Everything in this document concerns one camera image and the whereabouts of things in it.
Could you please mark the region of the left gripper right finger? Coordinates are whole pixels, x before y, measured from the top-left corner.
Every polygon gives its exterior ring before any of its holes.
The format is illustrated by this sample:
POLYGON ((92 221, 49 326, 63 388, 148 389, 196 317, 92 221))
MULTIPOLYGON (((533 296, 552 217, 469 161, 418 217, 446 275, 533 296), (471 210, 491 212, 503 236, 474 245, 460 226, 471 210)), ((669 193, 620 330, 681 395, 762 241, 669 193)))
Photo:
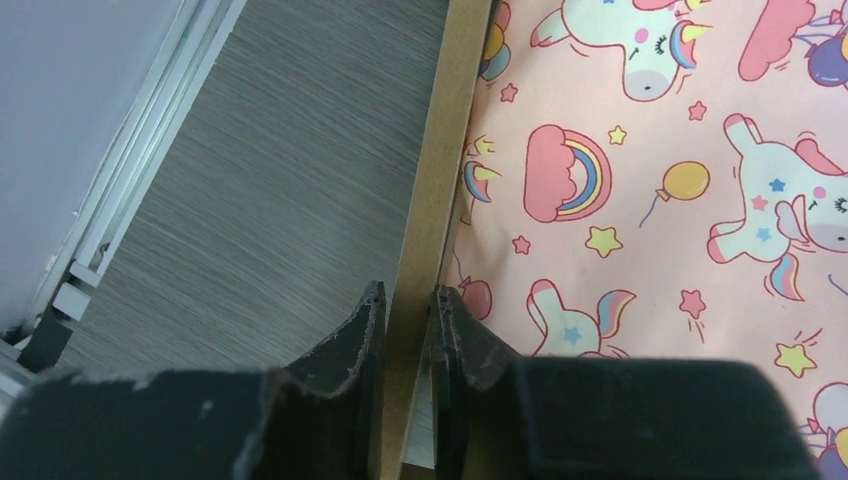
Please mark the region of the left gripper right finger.
POLYGON ((429 307, 440 479, 815 479, 780 395, 713 360, 527 357, 438 286, 429 307))

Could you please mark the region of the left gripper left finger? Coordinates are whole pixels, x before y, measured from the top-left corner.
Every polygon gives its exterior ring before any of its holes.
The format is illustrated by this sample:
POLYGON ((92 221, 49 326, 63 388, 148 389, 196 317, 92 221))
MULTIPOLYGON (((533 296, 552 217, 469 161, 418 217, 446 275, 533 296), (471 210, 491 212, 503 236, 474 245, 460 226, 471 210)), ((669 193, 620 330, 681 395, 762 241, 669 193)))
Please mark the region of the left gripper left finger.
POLYGON ((5 479, 375 479, 385 288, 286 366, 68 370, 1 424, 5 479))

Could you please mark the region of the pink unicorn mattress cushion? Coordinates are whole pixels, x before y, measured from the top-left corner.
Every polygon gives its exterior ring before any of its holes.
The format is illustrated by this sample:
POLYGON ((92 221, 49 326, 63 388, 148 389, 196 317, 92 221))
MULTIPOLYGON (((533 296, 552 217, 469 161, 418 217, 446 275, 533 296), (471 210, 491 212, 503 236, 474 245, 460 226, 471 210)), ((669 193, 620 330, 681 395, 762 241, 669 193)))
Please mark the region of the pink unicorn mattress cushion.
POLYGON ((846 477, 845 2, 501 2, 456 208, 518 351, 751 362, 846 477))

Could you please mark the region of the wooden pet bed frame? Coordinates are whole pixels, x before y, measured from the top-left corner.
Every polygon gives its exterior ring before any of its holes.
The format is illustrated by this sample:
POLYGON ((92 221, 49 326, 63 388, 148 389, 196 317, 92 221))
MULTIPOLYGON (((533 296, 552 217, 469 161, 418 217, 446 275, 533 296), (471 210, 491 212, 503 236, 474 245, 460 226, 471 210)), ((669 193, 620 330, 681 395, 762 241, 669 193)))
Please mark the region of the wooden pet bed frame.
POLYGON ((429 296, 440 278, 479 63, 494 1, 448 4, 387 322, 379 478, 402 476, 424 352, 429 296))

